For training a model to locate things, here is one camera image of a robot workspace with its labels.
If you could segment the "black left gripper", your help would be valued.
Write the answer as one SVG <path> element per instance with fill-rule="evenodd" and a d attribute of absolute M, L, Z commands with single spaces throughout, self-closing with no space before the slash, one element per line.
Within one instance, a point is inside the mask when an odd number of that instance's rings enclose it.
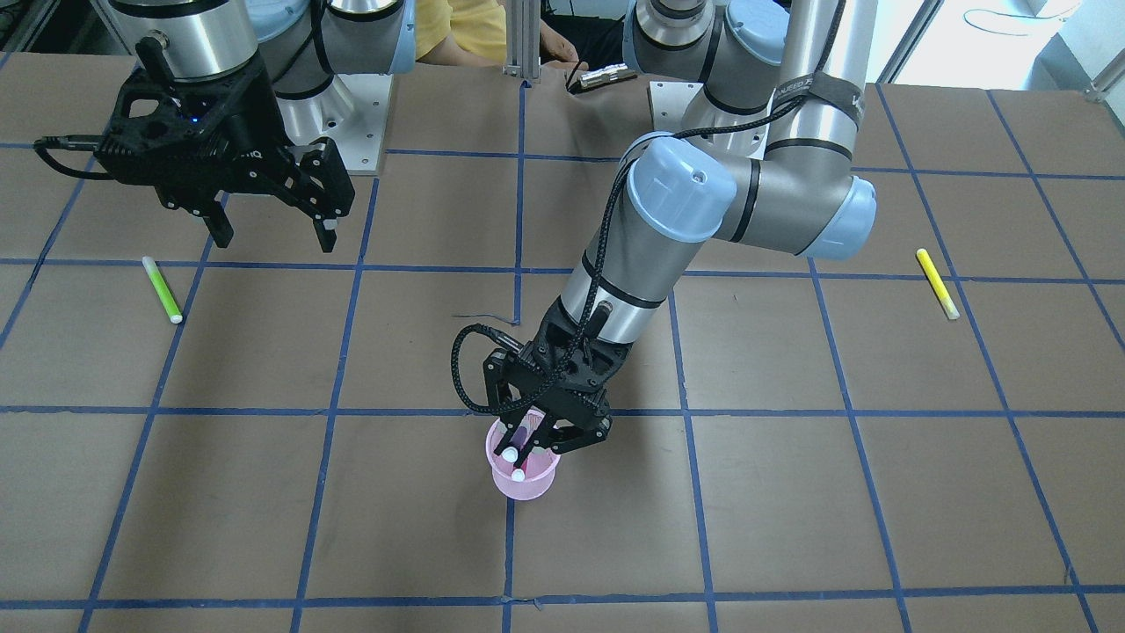
<path fill-rule="evenodd" d="M 598 340 L 612 311 L 610 302 L 596 304 L 580 328 L 557 300 L 525 344 L 496 333 L 498 349 L 483 362 L 483 381 L 490 408 L 507 410 L 496 412 L 503 435 L 490 445 L 508 445 L 521 425 L 530 429 L 526 445 L 534 453 L 562 455 L 608 438 L 613 425 L 608 380 L 632 346 Z M 558 427 L 559 421 L 577 425 Z"/>

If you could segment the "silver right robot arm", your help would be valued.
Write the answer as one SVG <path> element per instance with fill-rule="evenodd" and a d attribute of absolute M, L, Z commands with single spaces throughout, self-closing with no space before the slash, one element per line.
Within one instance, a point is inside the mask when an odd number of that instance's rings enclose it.
<path fill-rule="evenodd" d="M 343 76 L 413 67 L 413 1 L 110 1 L 138 67 L 93 156 L 201 219 L 217 247 L 234 230 L 220 193 L 271 196 L 334 248 L 356 192 L 342 145 L 362 139 Z"/>

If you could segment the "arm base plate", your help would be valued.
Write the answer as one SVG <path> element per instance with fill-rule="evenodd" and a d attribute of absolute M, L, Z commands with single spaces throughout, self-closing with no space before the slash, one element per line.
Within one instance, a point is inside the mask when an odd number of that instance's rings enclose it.
<path fill-rule="evenodd" d="M 699 127 L 700 109 L 696 107 L 696 96 L 703 84 L 680 83 L 680 81 L 650 81 L 650 110 L 652 133 L 650 137 L 670 135 Z"/>
<path fill-rule="evenodd" d="M 377 177 L 394 80 L 336 75 L 310 91 L 278 93 L 286 132 L 297 145 L 332 139 L 351 175 Z"/>

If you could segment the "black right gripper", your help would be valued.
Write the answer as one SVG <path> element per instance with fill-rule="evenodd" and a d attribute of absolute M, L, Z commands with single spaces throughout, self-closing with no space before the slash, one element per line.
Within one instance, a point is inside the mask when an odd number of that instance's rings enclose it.
<path fill-rule="evenodd" d="M 136 69 L 118 92 L 97 164 L 126 186 L 152 186 L 162 204 L 204 211 L 217 248 L 236 233 L 218 192 L 272 195 L 313 221 L 324 253 L 338 243 L 356 191 L 338 144 L 292 147 L 264 60 L 206 81 L 171 81 L 163 62 Z"/>

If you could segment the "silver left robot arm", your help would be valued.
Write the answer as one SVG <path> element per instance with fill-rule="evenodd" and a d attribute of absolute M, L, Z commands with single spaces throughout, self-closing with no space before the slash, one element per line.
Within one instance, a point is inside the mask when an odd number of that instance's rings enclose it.
<path fill-rule="evenodd" d="M 694 81 L 682 132 L 626 151 L 598 234 L 533 340 L 487 331 L 494 455 L 586 447 L 611 429 L 608 380 L 706 239 L 846 259 L 875 224 L 853 177 L 875 1 L 634 1 L 623 57 Z"/>

